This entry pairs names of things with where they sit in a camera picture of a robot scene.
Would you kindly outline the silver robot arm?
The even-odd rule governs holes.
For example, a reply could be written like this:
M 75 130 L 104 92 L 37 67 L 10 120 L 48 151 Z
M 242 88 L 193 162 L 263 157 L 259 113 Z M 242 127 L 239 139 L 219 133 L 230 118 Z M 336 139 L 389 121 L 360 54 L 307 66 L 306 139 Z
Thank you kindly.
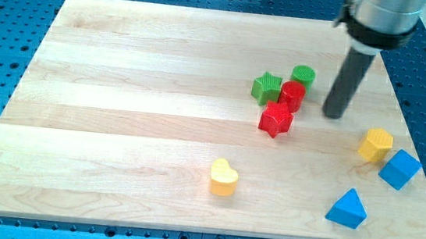
M 425 3 L 426 0 L 343 0 L 333 25 L 345 25 L 355 51 L 377 55 L 408 44 Z

